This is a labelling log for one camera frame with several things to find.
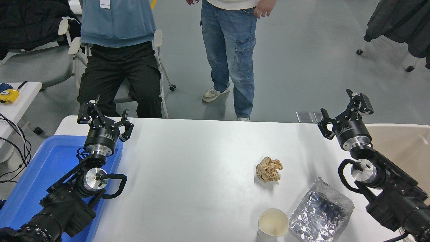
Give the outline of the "standing person's left hand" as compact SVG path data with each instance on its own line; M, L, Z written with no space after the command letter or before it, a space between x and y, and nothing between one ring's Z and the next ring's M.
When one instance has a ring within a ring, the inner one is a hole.
M256 18L269 17L277 0L260 0L254 8L252 15Z

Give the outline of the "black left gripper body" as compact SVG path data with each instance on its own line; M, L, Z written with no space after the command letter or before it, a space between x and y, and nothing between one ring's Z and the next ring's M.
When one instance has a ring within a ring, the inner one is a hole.
M88 123L90 129L84 143L84 148L90 148L94 145L115 148L120 132L119 128L112 129L112 125L114 124L115 121L106 121L105 124L99 121Z

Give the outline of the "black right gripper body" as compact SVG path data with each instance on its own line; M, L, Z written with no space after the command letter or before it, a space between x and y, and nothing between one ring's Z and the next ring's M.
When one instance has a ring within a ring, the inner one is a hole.
M362 120L336 120L332 131L340 146L367 146L372 138Z

